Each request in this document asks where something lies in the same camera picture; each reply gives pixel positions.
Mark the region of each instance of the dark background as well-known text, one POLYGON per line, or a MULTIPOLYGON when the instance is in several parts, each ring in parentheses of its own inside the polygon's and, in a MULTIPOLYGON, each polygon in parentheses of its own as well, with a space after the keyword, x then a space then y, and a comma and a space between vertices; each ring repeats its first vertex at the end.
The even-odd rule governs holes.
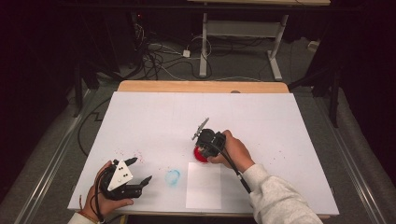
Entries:
MULTIPOLYGON (((167 2, 185 3, 181 0, 167 2)), ((332 5, 340 7, 363 3, 359 15, 336 16, 331 21, 328 16, 290 15, 284 40, 291 42, 301 36, 322 40, 308 76, 341 57, 341 87, 364 136, 395 183, 396 18, 392 10, 396 7, 390 0, 332 1, 332 5)), ((184 44, 202 29, 202 17, 196 13, 146 12, 142 15, 148 30, 184 44)), ((128 13, 93 12, 81 16, 77 11, 60 10, 52 0, 3 1, 0 4, 1 199, 40 137, 67 106, 66 95, 74 85, 76 64, 90 60, 118 71, 121 63, 133 59, 134 34, 130 16, 128 13)), ((259 21, 279 17, 268 15, 265 18, 261 14, 247 17, 244 13, 211 16, 259 21)), ((92 77, 93 72, 88 70, 82 75, 92 77)), ((310 84, 330 86, 329 76, 332 74, 310 84)))

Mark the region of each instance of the red object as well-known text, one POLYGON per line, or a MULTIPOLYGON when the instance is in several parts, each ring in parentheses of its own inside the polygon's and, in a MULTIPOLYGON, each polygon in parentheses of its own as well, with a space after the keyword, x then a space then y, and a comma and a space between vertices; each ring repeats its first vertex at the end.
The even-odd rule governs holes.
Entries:
POLYGON ((194 157, 196 160, 200 161, 200 162, 207 162, 207 159, 205 157, 203 157, 201 155, 201 153, 199 153, 199 147, 195 147, 194 149, 194 157))

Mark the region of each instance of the white shirt sleeve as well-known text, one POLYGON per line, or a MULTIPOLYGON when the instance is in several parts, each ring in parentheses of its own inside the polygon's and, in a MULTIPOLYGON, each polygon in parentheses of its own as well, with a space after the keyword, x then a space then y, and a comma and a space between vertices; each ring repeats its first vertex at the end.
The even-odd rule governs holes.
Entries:
POLYGON ((243 177, 251 189, 250 203, 258 223, 322 223, 291 184, 268 175, 262 165, 252 165, 243 177))
POLYGON ((75 213, 72 218, 70 218, 68 224, 92 224, 93 222, 79 213, 75 213))

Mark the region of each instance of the hand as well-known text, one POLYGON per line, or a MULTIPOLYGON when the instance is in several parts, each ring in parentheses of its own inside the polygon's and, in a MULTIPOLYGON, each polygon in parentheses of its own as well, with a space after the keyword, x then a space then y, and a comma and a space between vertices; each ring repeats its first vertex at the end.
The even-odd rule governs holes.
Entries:
MULTIPOLYGON (((111 165, 111 161, 108 161, 102 169, 98 172, 96 175, 95 181, 98 178, 99 174, 101 174, 107 167, 111 165)), ((87 201, 85 202, 85 206, 82 209, 82 212, 85 213, 87 216, 91 217, 94 220, 100 221, 99 217, 96 216, 96 203, 94 199, 95 194, 95 187, 92 186, 90 188, 90 191, 88 192, 87 195, 87 201)), ((119 201, 113 201, 105 198, 105 196, 99 192, 99 194, 96 196, 98 197, 98 203, 99 203, 99 209, 100 213, 103 215, 103 217, 106 217, 109 215, 111 212, 113 212, 117 208, 121 208, 126 205, 132 205, 134 204, 134 201, 132 199, 122 199, 119 201)))
MULTIPOLYGON (((226 130, 223 132, 226 137, 224 153, 228 153, 233 163, 235 163, 238 171, 244 173, 250 166, 254 164, 251 159, 248 149, 245 145, 237 138, 234 138, 230 131, 226 130)), ((207 160, 212 163, 223 163, 228 168, 231 168, 230 163, 219 154, 217 157, 208 157, 207 160)))

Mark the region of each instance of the white desk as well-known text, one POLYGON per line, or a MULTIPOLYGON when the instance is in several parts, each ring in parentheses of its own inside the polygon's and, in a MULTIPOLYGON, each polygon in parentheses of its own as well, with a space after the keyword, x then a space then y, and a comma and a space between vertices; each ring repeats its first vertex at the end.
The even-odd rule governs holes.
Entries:
POLYGON ((130 166, 134 175, 131 183, 139 183, 149 175, 153 177, 134 205, 118 212, 251 216, 248 195, 234 172, 219 164, 202 165, 192 155, 195 142, 191 137, 204 118, 210 118, 206 128, 214 131, 230 129, 244 141, 257 163, 264 164, 270 174, 289 180, 317 214, 338 215, 292 94, 213 93, 230 90, 257 92, 260 87, 264 92, 265 87, 274 92, 287 92, 283 83, 121 83, 119 91, 113 95, 68 208, 79 209, 79 195, 85 200, 95 174, 106 161, 137 157, 136 164, 130 166), (183 84, 189 92, 181 92, 183 84), (152 92, 156 87, 169 92, 152 92), (189 178, 195 177, 191 174, 197 169, 213 180, 212 187, 206 192, 218 203, 191 202, 189 195, 194 191, 191 192, 189 187, 189 178))
MULTIPOLYGON (((230 4, 265 4, 265 5, 304 5, 307 7, 328 6, 330 0, 189 0, 193 2, 208 3, 230 3, 230 4)), ((228 36, 252 36, 252 37, 274 37, 274 47, 267 51, 267 56, 273 75, 276 81, 282 80, 279 66, 276 62, 276 54, 282 40, 283 32, 289 15, 284 15, 281 22, 253 22, 253 21, 210 21, 207 13, 204 13, 202 31, 202 53, 200 62, 200 77, 206 77, 207 47, 206 39, 208 35, 228 35, 228 36)))

